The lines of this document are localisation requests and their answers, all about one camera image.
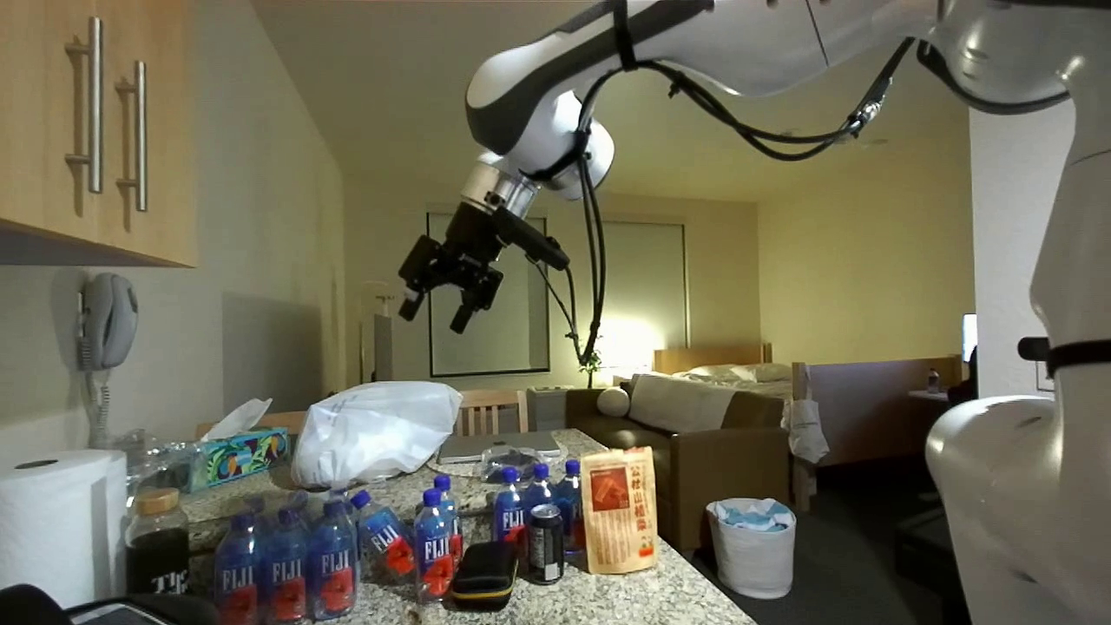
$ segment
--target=sofa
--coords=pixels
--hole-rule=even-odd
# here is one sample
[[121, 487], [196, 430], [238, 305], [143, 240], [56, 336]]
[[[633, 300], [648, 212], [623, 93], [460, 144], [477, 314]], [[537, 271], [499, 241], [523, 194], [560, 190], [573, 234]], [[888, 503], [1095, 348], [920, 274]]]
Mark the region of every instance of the sofa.
[[623, 392], [614, 410], [614, 389], [566, 392], [566, 427], [607, 446], [652, 446], [661, 533], [689, 558], [712, 549], [704, 514], [712, 498], [776, 495], [792, 503], [792, 455], [777, 427], [782, 398], [694, 385], [635, 376], [626, 385], [626, 410]]

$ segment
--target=ceiling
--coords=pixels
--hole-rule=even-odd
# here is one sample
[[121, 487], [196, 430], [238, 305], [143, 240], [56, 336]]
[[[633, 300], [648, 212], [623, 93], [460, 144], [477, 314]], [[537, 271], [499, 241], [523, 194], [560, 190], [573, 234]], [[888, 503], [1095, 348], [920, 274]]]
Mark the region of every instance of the ceiling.
[[[563, 25], [573, 0], [253, 0], [277, 56], [311, 99], [343, 174], [368, 183], [460, 186], [478, 153], [464, 129], [477, 64]], [[777, 133], [827, 133], [858, 105], [893, 45], [782, 96], [729, 99]], [[918, 141], [964, 148], [964, 108], [912, 57], [896, 71], [886, 115], [820, 159], [776, 161], [717, 123], [652, 71], [610, 78], [596, 118], [618, 157], [607, 190], [638, 199], [776, 200], [794, 183], [858, 180]]]

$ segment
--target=food package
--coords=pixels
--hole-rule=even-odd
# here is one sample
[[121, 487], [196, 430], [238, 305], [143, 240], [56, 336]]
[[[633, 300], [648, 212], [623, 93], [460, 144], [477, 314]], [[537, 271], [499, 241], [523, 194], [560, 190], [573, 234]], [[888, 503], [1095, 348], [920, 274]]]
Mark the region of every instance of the food package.
[[291, 446], [295, 446], [295, 436], [285, 427], [212, 436], [212, 440], [190, 444], [188, 464], [170, 464], [170, 473], [184, 473], [175, 480], [175, 487], [188, 494], [225, 487], [253, 473], [269, 473], [276, 460], [289, 458]]
[[652, 570], [661, 558], [652, 446], [595, 450], [579, 464], [587, 570], [602, 577]]

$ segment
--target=jar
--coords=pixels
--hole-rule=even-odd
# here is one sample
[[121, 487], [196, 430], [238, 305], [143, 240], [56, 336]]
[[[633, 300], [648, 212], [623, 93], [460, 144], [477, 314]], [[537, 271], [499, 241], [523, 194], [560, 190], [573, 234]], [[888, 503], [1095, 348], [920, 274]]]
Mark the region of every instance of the jar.
[[180, 494], [150, 487], [129, 519], [129, 594], [188, 594], [188, 516]]

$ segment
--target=paper towel roll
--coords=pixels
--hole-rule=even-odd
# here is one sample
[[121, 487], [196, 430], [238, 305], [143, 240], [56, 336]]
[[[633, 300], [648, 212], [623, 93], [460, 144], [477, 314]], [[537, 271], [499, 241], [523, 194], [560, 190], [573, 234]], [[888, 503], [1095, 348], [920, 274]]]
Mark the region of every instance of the paper towel roll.
[[0, 586], [34, 584], [64, 607], [125, 586], [121, 450], [58, 450], [0, 464]]

